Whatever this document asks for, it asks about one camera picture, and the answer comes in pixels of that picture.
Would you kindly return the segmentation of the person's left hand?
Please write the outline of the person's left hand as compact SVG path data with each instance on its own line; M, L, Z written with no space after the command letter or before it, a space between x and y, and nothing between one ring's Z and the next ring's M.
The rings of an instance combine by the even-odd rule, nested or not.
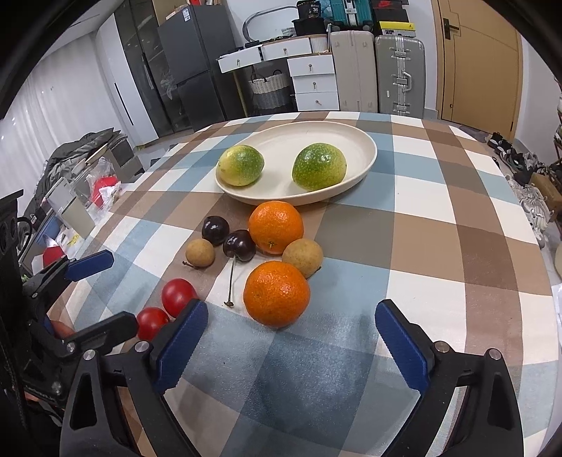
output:
M54 334L62 340L65 340L68 337L71 337L72 335L74 335L74 330L71 327L67 326L66 324L64 324L62 322L51 321L51 325L52 325Z

